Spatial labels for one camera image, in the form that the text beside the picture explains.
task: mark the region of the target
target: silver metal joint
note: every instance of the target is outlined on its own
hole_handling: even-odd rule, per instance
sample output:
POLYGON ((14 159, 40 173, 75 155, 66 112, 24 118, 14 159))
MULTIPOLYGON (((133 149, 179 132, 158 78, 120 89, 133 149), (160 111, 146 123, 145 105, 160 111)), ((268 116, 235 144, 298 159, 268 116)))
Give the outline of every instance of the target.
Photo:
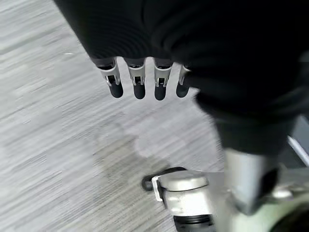
POLYGON ((111 84, 112 78, 115 79, 116 85, 120 84, 120 73, 116 59, 114 59, 114 66, 111 69, 108 70, 100 69, 100 71, 109 86, 112 86, 111 84))
POLYGON ((169 81, 169 75, 172 67, 167 69, 160 69, 157 66, 154 66, 154 82, 155 86, 159 87, 160 83, 163 84, 163 87, 166 87, 169 81))
POLYGON ((214 213, 209 182, 204 172, 174 172, 155 176, 152 182, 157 201, 164 200, 167 209, 173 216, 214 213))
POLYGON ((138 67, 138 68, 132 68, 132 67, 128 66, 128 69, 129 69, 129 73, 130 73, 130 78, 132 80, 132 84, 134 86, 136 86, 137 82, 139 82, 139 81, 136 80, 137 77, 140 78, 140 84, 141 85, 145 84, 145 76, 146 76, 146 74, 145 74, 145 64, 143 64, 143 66, 138 67))
POLYGON ((184 81, 184 76, 187 72, 190 72, 191 70, 187 69, 186 67, 184 67, 183 65, 180 68, 180 72, 179 72, 179 84, 183 85, 183 81, 184 81))

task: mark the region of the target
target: black fingertip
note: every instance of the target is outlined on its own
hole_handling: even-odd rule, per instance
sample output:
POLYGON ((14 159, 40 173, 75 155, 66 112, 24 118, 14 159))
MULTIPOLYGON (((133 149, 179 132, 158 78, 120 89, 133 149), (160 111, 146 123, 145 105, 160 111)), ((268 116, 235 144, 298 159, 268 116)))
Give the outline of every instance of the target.
POLYGON ((111 91, 111 94, 112 94, 113 97, 115 97, 115 98, 122 97, 124 90, 122 88, 121 82, 118 85, 116 85, 116 83, 113 82, 112 86, 109 86, 109 87, 110 87, 110 91, 111 91))
POLYGON ((137 99, 143 99, 145 97, 146 94, 145 85, 137 83, 135 86, 133 86, 133 89, 134 89, 134 95, 137 99))
POLYGON ((183 86, 178 82, 177 88, 176 88, 176 94, 179 98, 184 98, 187 96, 189 92, 189 87, 183 86))
POLYGON ((159 87, 155 87, 154 89, 154 97, 158 100, 161 101, 165 98, 166 94, 166 87, 163 87, 162 84, 159 84, 159 87))

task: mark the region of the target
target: robotic finger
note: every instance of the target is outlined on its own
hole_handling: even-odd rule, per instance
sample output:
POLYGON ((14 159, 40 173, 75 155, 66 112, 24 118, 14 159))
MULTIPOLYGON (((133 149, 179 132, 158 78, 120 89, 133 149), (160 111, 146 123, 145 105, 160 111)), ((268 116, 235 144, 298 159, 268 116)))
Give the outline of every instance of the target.
POLYGON ((145 97, 145 58, 128 59, 124 58, 130 73, 133 84, 134 95, 137 99, 145 97))
POLYGON ((169 59, 154 58, 154 63, 154 96, 158 101, 161 101, 166 95, 166 86, 169 81, 173 62, 169 59))
MULTIPOLYGON (((146 58, 132 59, 124 58, 130 79, 133 84, 134 95, 137 99, 143 99, 146 95, 145 91, 145 60, 146 58)), ((158 101, 165 98, 166 88, 169 81, 173 61, 170 59, 154 58, 154 96, 158 101)), ((116 58, 106 58, 104 62, 101 62, 97 67, 100 69, 102 76, 106 80, 110 92, 113 97, 120 98, 123 95, 123 87, 121 84, 119 68, 116 58)), ((187 95, 189 87, 183 84, 185 74, 190 72, 185 66, 181 66, 179 73, 179 81, 176 88, 176 94, 179 98, 183 98, 187 95)))
POLYGON ((124 90, 122 88, 116 58, 106 59, 103 64, 100 64, 97 67, 100 69, 103 78, 106 80, 112 96, 115 98, 122 97, 124 90))

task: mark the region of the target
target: gray carpet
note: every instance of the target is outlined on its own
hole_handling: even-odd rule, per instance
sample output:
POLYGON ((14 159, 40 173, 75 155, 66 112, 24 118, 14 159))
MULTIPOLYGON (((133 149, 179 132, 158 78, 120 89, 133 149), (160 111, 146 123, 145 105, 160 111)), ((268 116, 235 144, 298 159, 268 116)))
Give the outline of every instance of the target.
POLYGON ((0 22, 0 231, 175 231, 141 178, 223 168, 194 92, 176 97, 179 65, 159 102, 148 59, 139 101, 120 58, 114 99, 50 0, 3 0, 0 22))

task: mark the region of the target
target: metal bracket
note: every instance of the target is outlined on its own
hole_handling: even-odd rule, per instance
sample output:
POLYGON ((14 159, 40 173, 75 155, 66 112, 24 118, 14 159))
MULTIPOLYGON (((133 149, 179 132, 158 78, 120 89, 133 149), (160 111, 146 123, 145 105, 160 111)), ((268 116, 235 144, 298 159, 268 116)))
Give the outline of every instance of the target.
POLYGON ((128 66, 128 69, 129 69, 129 73, 130 73, 130 78, 132 80, 132 84, 134 86, 136 86, 136 77, 140 77, 140 84, 141 85, 144 85, 145 84, 145 64, 143 64, 143 66, 140 66, 138 68, 133 68, 133 67, 130 67, 128 66))
POLYGON ((167 69, 160 69, 157 66, 154 66, 154 82, 155 86, 159 87, 160 85, 160 79, 164 79, 163 87, 166 87, 169 81, 169 75, 172 70, 172 67, 169 67, 167 69))
POLYGON ((114 66, 111 69, 108 70, 100 69, 100 71, 109 86, 112 86, 111 81, 109 79, 111 76, 115 78, 116 85, 120 84, 120 73, 116 59, 114 59, 114 66))
POLYGON ((179 84, 183 85, 184 76, 187 72, 190 72, 191 70, 187 69, 185 66, 181 66, 180 72, 179 72, 179 84))
POLYGON ((154 188, 155 199, 156 199, 158 202, 162 202, 163 199, 162 199, 161 196, 160 196, 159 186, 158 186, 158 179, 159 179, 159 178, 160 178, 160 175, 154 176, 154 177, 151 179, 151 182, 152 182, 153 188, 154 188))

